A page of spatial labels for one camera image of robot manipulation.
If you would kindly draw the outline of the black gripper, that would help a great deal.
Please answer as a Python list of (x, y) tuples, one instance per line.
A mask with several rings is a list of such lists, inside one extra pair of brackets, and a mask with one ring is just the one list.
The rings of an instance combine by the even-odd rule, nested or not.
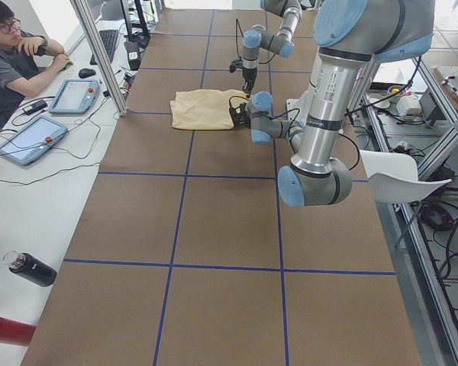
[(251, 95), (251, 90), (253, 89), (256, 82), (256, 68), (243, 68), (242, 75), (244, 78), (244, 93), (245, 95)]
[(250, 113), (244, 106), (240, 106), (240, 125), (244, 125), (247, 128), (251, 128)]

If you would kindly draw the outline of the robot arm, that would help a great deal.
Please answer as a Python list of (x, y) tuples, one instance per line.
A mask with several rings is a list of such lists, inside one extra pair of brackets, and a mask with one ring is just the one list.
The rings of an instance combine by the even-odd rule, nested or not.
[(425, 54), (432, 41), (432, 1), (326, 1), (314, 23), (321, 65), (313, 69), (294, 120), (270, 117), (272, 96), (260, 91), (243, 118), (255, 143), (284, 138), (293, 149), (279, 170), (279, 195), (290, 207), (331, 205), (352, 188), (348, 168), (331, 153), (362, 66)]
[(260, 49), (274, 55), (288, 58), (293, 49), (292, 38), (302, 18), (302, 7), (299, 1), (260, 1), (260, 7), (282, 19), (276, 34), (270, 33), (263, 25), (256, 24), (243, 35), (243, 52), (239, 58), (244, 78), (243, 92), (249, 96), (256, 83)]

